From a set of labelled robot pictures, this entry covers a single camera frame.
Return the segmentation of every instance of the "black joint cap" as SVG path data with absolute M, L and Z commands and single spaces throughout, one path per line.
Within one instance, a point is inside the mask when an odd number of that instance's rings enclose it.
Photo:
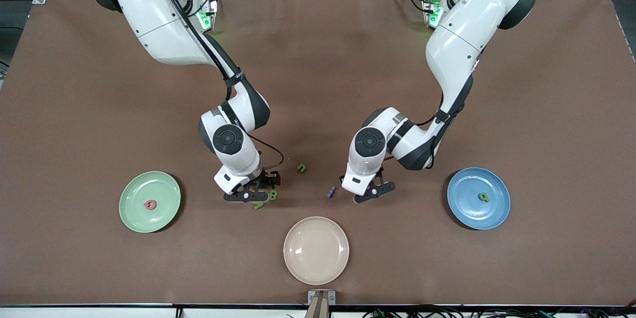
M 385 145 L 384 134 L 376 128 L 363 128 L 356 134 L 356 152 L 362 157 L 375 157 Z
M 212 144 L 219 153 L 234 155 L 243 147 L 243 132 L 236 125 L 222 125 L 214 132 Z
M 534 7 L 535 1 L 536 0 L 517 0 L 515 6 L 513 6 L 501 20 L 499 28 L 501 30 L 508 30 L 523 21 Z

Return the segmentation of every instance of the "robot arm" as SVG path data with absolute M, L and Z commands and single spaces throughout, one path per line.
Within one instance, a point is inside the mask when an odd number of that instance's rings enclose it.
M 211 28 L 216 2 L 210 0 L 96 0 L 122 12 L 139 42 L 168 65 L 208 64 L 219 69 L 236 95 L 201 116 L 198 132 L 223 166 L 214 180 L 226 194 L 263 172 L 259 152 L 248 132 L 264 126 L 270 108 L 243 71 L 204 31 Z
M 386 153 L 408 170 L 430 168 L 441 139 L 464 107 L 486 44 L 498 26 L 516 25 L 533 5 L 534 0 L 441 1 L 437 28 L 426 46 L 427 63 L 443 94 L 434 121 L 423 130 L 393 107 L 373 112 L 351 143 L 342 187 L 358 196 L 368 194 Z

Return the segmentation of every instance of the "beige plate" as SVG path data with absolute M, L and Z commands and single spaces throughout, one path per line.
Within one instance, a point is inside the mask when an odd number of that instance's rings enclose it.
M 336 279 L 345 269 L 349 241 L 337 223 L 313 216 L 298 221 L 289 230 L 283 255 L 294 277 L 318 286 Z

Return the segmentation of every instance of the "green plate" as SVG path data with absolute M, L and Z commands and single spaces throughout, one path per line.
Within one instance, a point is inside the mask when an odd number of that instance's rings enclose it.
M 120 217 L 135 232 L 155 232 L 172 221 L 181 205 L 177 180 L 162 171 L 132 179 L 120 198 Z

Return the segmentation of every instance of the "brown tablecloth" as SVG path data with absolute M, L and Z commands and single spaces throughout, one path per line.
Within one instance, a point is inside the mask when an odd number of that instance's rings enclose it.
M 123 15 L 93 0 L 34 6 L 0 92 L 0 304 L 304 302 L 292 225 L 326 216 L 350 259 L 341 304 L 626 304 L 636 296 L 636 67 L 610 0 L 538 0 L 499 31 L 435 167 L 386 164 L 395 192 L 363 205 L 338 186 L 373 110 L 414 121 L 440 91 L 430 30 L 407 0 L 221 0 L 215 36 L 272 107 L 254 134 L 283 150 L 279 200 L 223 201 L 197 133 L 225 95 L 218 71 L 155 62 Z M 262 148 L 265 164 L 277 160 Z M 304 174 L 296 166 L 307 165 Z M 446 188 L 482 166 L 507 221 L 458 225 Z M 162 170 L 184 200 L 156 234 L 126 228 L 130 179 Z

